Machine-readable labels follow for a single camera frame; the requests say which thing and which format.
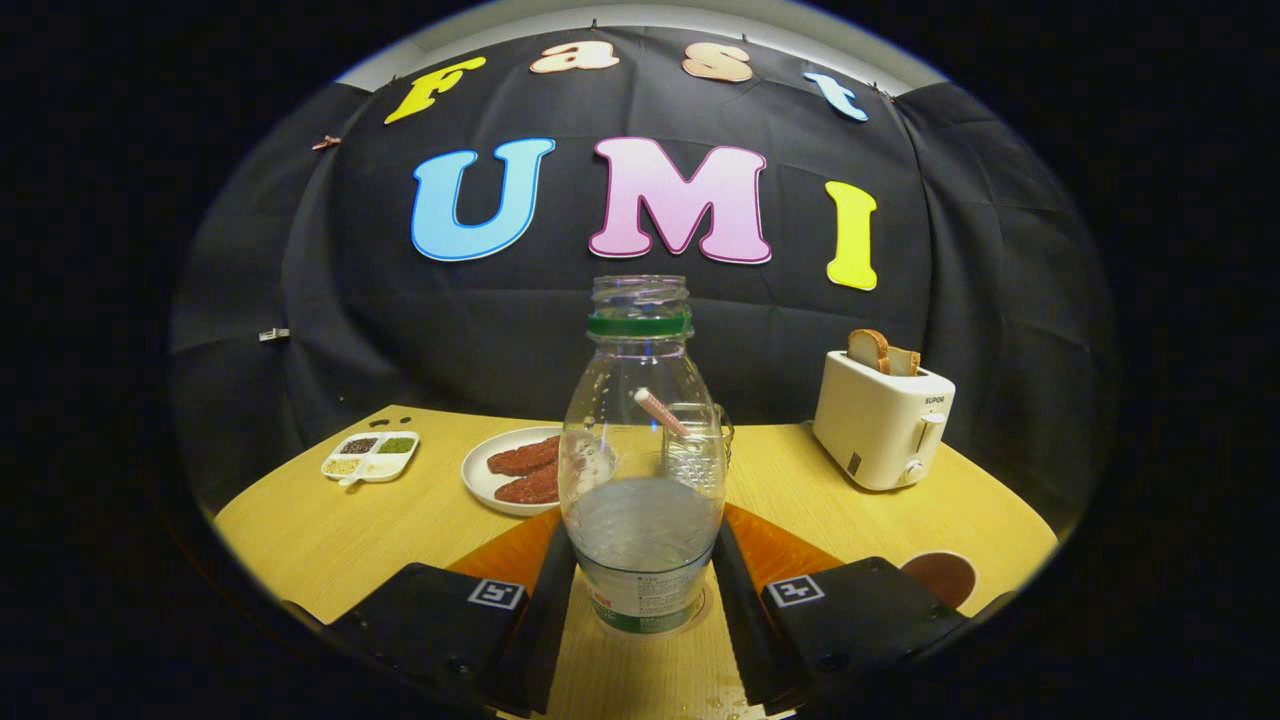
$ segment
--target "meat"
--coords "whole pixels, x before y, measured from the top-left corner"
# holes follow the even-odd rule
[[[543,442],[494,455],[489,459],[489,471],[518,478],[532,473],[548,462],[554,462],[558,455],[559,436],[554,436]]]
[[[530,475],[502,486],[493,496],[503,502],[520,502],[521,505],[556,502],[559,498],[559,487],[556,482],[558,474],[559,465],[548,462]]]

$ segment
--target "plate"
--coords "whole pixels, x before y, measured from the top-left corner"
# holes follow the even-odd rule
[[[499,512],[507,512],[508,515],[522,515],[527,518],[558,506],[559,502],[525,505],[522,502],[504,502],[494,497],[493,493],[498,492],[498,488],[515,482],[518,478],[490,473],[489,459],[499,452],[516,450],[517,447],[534,445],[535,442],[543,442],[544,439],[558,436],[559,433],[559,425],[545,425],[540,428],[511,430],[509,433],[502,433],[500,436],[494,436],[481,442],[462,460],[462,483],[467,486],[471,495],[476,496],[476,500]]]
[[[408,438],[413,441],[413,445],[410,446],[410,448],[406,450],[404,452],[379,452],[383,445],[385,445],[387,441],[393,438]],[[372,441],[372,445],[370,445],[367,448],[361,448],[364,450],[364,452],[349,452],[349,451],[343,452],[343,450],[347,450],[348,443],[358,441]],[[356,466],[360,465],[361,461],[365,461],[365,469],[358,482],[385,483],[389,480],[394,480],[396,478],[399,477],[401,473],[404,471],[404,466],[408,465],[410,457],[412,457],[413,454],[417,452],[419,441],[420,441],[419,434],[415,433],[413,430],[353,433],[342,438],[342,442],[334,446],[333,452],[330,452],[329,456],[325,457],[323,462],[320,462],[320,473],[323,473],[325,477],[330,479],[340,480],[347,475],[349,475],[356,469]],[[348,462],[348,464],[355,462],[356,465],[352,466],[352,470],[335,471],[330,468],[329,465],[330,462]]]

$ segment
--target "seasoning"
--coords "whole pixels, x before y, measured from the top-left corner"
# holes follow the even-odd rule
[[[371,437],[353,439],[347,445],[342,446],[342,450],[339,452],[342,452],[343,455],[360,455],[362,452],[369,452],[369,448],[372,447],[375,442],[378,441]]]
[[[360,466],[360,460],[330,460],[325,462],[324,471],[333,475],[349,475]]]
[[[411,437],[393,437],[383,443],[378,448],[378,452],[408,452],[413,448],[413,438]]]

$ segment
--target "toaster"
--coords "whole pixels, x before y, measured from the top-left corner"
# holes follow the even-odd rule
[[[836,350],[823,366],[813,434],[859,486],[913,486],[929,474],[954,397],[955,384],[924,368],[886,375]]]

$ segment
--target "clear plastic bottle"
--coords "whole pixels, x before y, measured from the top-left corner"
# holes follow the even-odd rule
[[[726,441],[685,351],[687,297],[675,275],[595,279],[595,355],[561,438],[561,510],[591,602],[632,633],[669,632],[698,611],[724,509]]]

